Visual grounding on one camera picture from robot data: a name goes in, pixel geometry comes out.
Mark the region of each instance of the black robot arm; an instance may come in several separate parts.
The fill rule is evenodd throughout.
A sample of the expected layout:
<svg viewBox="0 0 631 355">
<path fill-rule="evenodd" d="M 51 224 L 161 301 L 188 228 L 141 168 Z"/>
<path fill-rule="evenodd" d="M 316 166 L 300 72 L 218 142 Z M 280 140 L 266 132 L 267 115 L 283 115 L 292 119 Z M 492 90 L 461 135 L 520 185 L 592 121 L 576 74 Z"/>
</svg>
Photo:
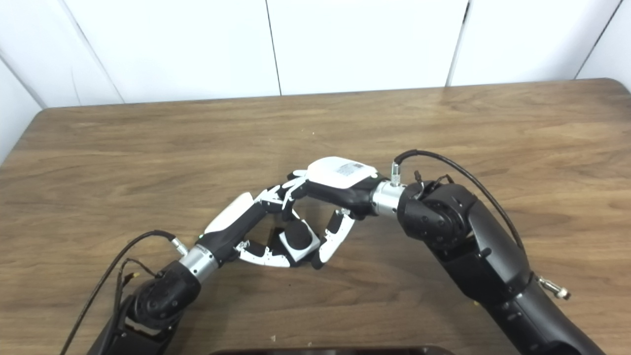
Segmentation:
<svg viewBox="0 0 631 355">
<path fill-rule="evenodd" d="M 397 219 L 409 237 L 428 246 L 458 288 L 488 311 L 521 354 L 604 355 L 544 293 L 539 283 L 547 281 L 530 269 L 524 250 L 464 186 L 409 185 Z"/>
</svg>

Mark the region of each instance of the white label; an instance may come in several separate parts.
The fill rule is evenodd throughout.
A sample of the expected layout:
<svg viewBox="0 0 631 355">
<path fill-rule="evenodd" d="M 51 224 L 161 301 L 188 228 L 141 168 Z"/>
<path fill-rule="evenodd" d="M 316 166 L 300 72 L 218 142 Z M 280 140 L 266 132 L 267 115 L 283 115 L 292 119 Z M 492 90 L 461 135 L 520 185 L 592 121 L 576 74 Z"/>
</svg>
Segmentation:
<svg viewBox="0 0 631 355">
<path fill-rule="evenodd" d="M 357 170 L 360 170 L 363 167 L 365 167 L 365 165 L 363 165 L 361 163 L 350 162 L 350 163 L 346 163 L 346 164 L 342 165 L 341 167 L 337 168 L 335 170 L 335 172 L 337 172 L 340 175 L 350 176 L 354 172 L 356 172 Z"/>
</svg>

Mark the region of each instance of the white wall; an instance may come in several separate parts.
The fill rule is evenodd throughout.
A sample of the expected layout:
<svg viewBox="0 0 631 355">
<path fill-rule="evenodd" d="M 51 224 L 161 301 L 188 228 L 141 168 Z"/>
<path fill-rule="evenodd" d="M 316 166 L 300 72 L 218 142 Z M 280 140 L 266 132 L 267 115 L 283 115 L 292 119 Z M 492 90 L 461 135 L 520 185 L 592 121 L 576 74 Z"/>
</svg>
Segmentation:
<svg viewBox="0 0 631 355">
<path fill-rule="evenodd" d="M 279 95 L 265 0 L 65 0 L 125 102 Z"/>
<path fill-rule="evenodd" d="M 0 164 L 41 109 L 0 61 Z"/>
<path fill-rule="evenodd" d="M 472 0 L 451 85 L 574 79 L 620 0 Z"/>
<path fill-rule="evenodd" d="M 57 0 L 0 0 L 0 51 L 44 106 L 122 102 Z"/>
<path fill-rule="evenodd" d="M 467 0 L 268 0 L 283 95 L 442 87 Z"/>
<path fill-rule="evenodd" d="M 611 19 L 577 79 L 612 78 L 631 90 L 631 0 Z"/>
</svg>

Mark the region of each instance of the metal fitting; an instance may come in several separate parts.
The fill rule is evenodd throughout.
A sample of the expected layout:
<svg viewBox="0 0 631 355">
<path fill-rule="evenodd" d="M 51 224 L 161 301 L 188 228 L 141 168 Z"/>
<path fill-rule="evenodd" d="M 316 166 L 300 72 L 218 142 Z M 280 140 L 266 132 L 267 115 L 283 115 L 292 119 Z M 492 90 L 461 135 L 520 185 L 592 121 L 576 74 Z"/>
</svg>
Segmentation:
<svg viewBox="0 0 631 355">
<path fill-rule="evenodd" d="M 541 285 L 544 290 L 552 292 L 556 298 L 562 298 L 567 301 L 572 295 L 565 287 L 561 287 L 542 277 L 537 277 L 537 282 L 539 282 L 539 285 Z"/>
<path fill-rule="evenodd" d="M 186 256 L 189 253 L 189 250 L 186 248 L 186 245 L 184 245 L 179 239 L 175 238 L 171 241 L 171 244 L 173 244 L 175 246 L 175 250 L 177 250 L 178 253 L 182 254 L 182 256 Z"/>
<path fill-rule="evenodd" d="M 392 162 L 392 170 L 390 171 L 390 185 L 401 185 L 401 166 L 395 162 Z"/>
</svg>

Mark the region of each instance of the black object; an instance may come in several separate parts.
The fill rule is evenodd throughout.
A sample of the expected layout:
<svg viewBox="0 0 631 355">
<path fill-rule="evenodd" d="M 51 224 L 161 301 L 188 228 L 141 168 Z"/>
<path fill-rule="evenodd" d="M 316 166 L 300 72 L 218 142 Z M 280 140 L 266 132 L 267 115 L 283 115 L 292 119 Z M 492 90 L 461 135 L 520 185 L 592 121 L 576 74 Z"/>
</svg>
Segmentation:
<svg viewBox="0 0 631 355">
<path fill-rule="evenodd" d="M 411 184 L 401 195 L 397 218 L 522 355 L 604 355 L 543 292 L 525 252 L 464 186 Z"/>
<path fill-rule="evenodd" d="M 510 229 L 510 233 L 512 234 L 513 238 L 515 239 L 515 243 L 517 243 L 517 246 L 519 247 L 519 249 L 522 249 L 522 250 L 524 250 L 524 252 L 526 252 L 526 250 L 524 248 L 524 243 L 521 241 L 521 237 L 519 236 L 519 232 L 517 232 L 517 228 L 515 228 L 515 225 L 510 220 L 509 215 L 502 208 L 500 203 L 495 199 L 495 197 L 493 197 L 493 195 L 491 195 L 491 193 L 487 190 L 487 188 L 484 187 L 484 185 L 482 185 L 480 180 L 478 180 L 475 176 L 473 176 L 472 173 L 468 172 L 465 168 L 460 166 L 458 163 L 454 162 L 453 160 L 451 160 L 451 159 L 449 159 L 447 157 L 444 157 L 443 155 L 436 154 L 434 152 L 428 152 L 426 150 L 418 150 L 418 149 L 408 150 L 406 152 L 403 152 L 403 153 L 397 155 L 394 158 L 394 163 L 397 163 L 397 164 L 401 165 L 405 159 L 410 158 L 410 157 L 416 157 L 417 155 L 421 155 L 421 156 L 424 156 L 424 157 L 430 157 L 430 158 L 439 160 L 439 161 L 451 166 L 457 172 L 461 173 L 464 177 L 469 179 L 469 181 L 471 181 L 478 189 L 480 189 L 480 191 L 482 191 L 482 194 L 484 195 L 484 197 L 486 197 L 489 200 L 491 205 L 493 205 L 493 207 L 495 207 L 497 212 L 502 216 L 502 219 L 504 219 L 504 222 L 506 223 L 506 226 Z"/>
<path fill-rule="evenodd" d="M 110 328 L 112 322 L 115 322 L 115 331 L 109 344 L 105 346 L 105 355 L 164 354 L 173 339 L 179 323 L 176 322 L 170 328 L 161 330 L 153 335 L 133 329 L 131 326 L 126 325 L 125 319 L 126 315 L 131 311 L 134 302 L 134 296 L 128 296 L 125 301 L 123 301 L 119 314 L 107 322 L 101 334 L 99 334 L 90 350 L 88 350 L 87 355 L 98 355 L 102 343 L 107 337 L 107 330 Z"/>
<path fill-rule="evenodd" d="M 94 302 L 94 299 L 96 298 L 98 292 L 101 290 L 101 287 L 103 287 L 103 285 L 105 284 L 107 277 L 109 277 L 109 275 L 112 273 L 112 271 L 114 270 L 118 262 L 134 245 L 136 245 L 141 240 L 148 237 L 152 237 L 152 236 L 160 236 L 163 238 L 167 238 L 167 240 L 169 241 L 172 241 L 175 239 L 175 235 L 169 232 L 155 230 L 155 231 L 143 233 L 139 235 L 138 237 L 135 237 L 134 239 L 132 239 L 132 241 L 130 241 L 129 243 L 127 243 L 127 245 L 125 245 L 125 247 L 118 253 L 118 255 L 114 257 L 114 259 L 112 260 L 112 263 L 110 264 L 110 266 L 107 267 L 107 269 L 105 270 L 105 273 L 103 273 L 103 276 L 101 276 L 101 279 L 97 282 L 97 285 L 94 287 L 94 290 L 92 290 L 90 297 L 88 297 L 88 300 L 83 306 L 83 309 L 79 313 L 79 317 L 77 317 L 77 321 L 74 323 L 73 328 L 70 330 L 70 334 L 68 334 L 68 338 L 66 339 L 64 346 L 62 347 L 59 355 L 65 355 L 65 353 L 68 351 L 68 348 L 70 347 L 70 344 L 72 343 L 74 339 L 74 335 L 77 333 L 77 330 L 79 330 L 79 327 L 81 326 L 81 322 L 83 321 L 86 313 L 88 313 L 88 310 L 90 309 L 90 306 L 92 305 L 92 302 Z"/>
<path fill-rule="evenodd" d="M 201 285 L 188 268 L 173 261 L 158 277 L 140 285 L 104 326 L 88 355 L 162 355 Z M 154 330 L 151 335 L 127 324 Z"/>
<path fill-rule="evenodd" d="M 293 220 L 285 227 L 287 244 L 295 250 L 304 250 L 311 245 L 311 233 L 306 224 L 300 220 Z"/>
</svg>

